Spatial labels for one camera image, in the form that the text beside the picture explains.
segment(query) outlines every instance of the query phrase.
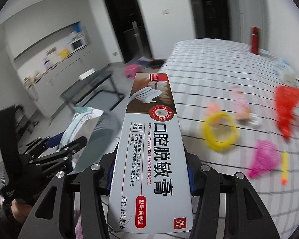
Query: human hand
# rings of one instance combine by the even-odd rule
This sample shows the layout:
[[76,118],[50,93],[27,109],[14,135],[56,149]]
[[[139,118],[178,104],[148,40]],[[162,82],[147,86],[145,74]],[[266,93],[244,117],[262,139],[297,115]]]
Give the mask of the human hand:
[[15,199],[12,201],[11,212],[15,220],[21,224],[23,224],[26,221],[26,218],[30,214],[31,210],[32,210],[31,205],[25,203],[19,203]]

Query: checkered tablecloth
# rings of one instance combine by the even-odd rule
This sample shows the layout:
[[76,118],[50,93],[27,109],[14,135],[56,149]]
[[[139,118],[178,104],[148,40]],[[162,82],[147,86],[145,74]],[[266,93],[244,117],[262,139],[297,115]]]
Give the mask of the checkered tablecloth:
[[[198,155],[202,163],[220,173],[247,173],[257,139],[272,141],[279,151],[289,153],[287,185],[281,185],[280,167],[250,180],[283,239],[299,225],[299,105],[294,110],[296,121],[292,138],[286,142],[276,125],[273,99],[280,80],[274,73],[273,56],[264,50],[261,50],[261,56],[254,55],[249,49],[247,44],[216,39],[182,41],[175,45],[160,72],[169,76],[184,145],[189,153]],[[201,124],[210,102],[217,102],[224,112],[234,116],[229,95],[232,85],[243,89],[250,110],[262,118],[263,124],[258,129],[238,125],[240,137],[237,145],[226,153],[218,153],[206,146]],[[218,238],[222,238],[224,217],[222,195]]]

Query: box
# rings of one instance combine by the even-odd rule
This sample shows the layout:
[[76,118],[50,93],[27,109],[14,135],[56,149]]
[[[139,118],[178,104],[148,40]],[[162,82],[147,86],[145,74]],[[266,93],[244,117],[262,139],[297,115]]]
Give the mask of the box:
[[115,160],[107,223],[112,231],[141,234],[192,229],[187,165],[167,74],[135,77]]

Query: microwave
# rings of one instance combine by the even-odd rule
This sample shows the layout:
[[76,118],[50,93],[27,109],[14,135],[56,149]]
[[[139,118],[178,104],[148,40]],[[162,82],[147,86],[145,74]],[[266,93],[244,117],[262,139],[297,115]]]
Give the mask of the microwave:
[[70,47],[70,53],[73,53],[77,50],[79,50],[80,48],[83,48],[84,46],[86,46],[88,43],[85,39],[84,36],[81,36],[79,38],[76,38],[74,40],[72,40],[69,43],[69,47]]

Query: yellow bracelet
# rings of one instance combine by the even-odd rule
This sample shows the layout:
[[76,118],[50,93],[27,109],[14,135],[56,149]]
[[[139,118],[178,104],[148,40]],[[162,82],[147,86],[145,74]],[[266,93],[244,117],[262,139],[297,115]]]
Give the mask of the yellow bracelet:
[[[221,117],[227,118],[229,126],[231,127],[232,133],[230,137],[222,142],[216,141],[216,137],[214,135],[214,132],[211,129],[211,125],[215,123],[217,119],[220,119]],[[223,151],[230,147],[236,140],[238,139],[239,133],[238,133],[238,128],[236,127],[235,121],[233,118],[224,113],[220,112],[214,115],[209,116],[206,120],[205,123],[202,125],[202,130],[203,134],[206,138],[208,146],[215,151]]]

